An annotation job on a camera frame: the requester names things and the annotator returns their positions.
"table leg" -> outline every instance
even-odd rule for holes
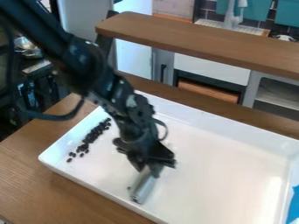
[[[153,48],[151,75],[153,81],[174,85],[174,57],[173,52]]]
[[[248,108],[252,108],[254,106],[254,101],[260,86],[260,82],[261,82],[261,74],[252,71],[250,73],[248,85],[244,95],[244,100],[242,103],[243,106]]]

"shelf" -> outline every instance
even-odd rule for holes
[[[263,78],[256,100],[286,109],[299,110],[299,87],[278,80]]]

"bean pile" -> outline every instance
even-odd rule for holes
[[[66,160],[67,163],[71,163],[74,158],[77,157],[77,154],[80,158],[83,158],[85,154],[89,152],[89,144],[94,143],[94,141],[103,134],[105,130],[109,130],[109,127],[111,126],[111,119],[107,118],[105,121],[100,122],[99,125],[94,127],[83,139],[81,145],[77,147],[75,152],[70,152],[68,158]]]

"wooden shelf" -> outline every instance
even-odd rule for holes
[[[256,100],[299,111],[299,87],[278,80],[262,79]]]
[[[99,22],[98,34],[299,80],[299,45],[279,39],[124,12]]]

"small metal cylinder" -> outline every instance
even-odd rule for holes
[[[134,184],[129,188],[129,197],[138,204],[143,204],[149,197],[156,183],[156,178],[151,175],[150,168],[145,166],[139,173]]]

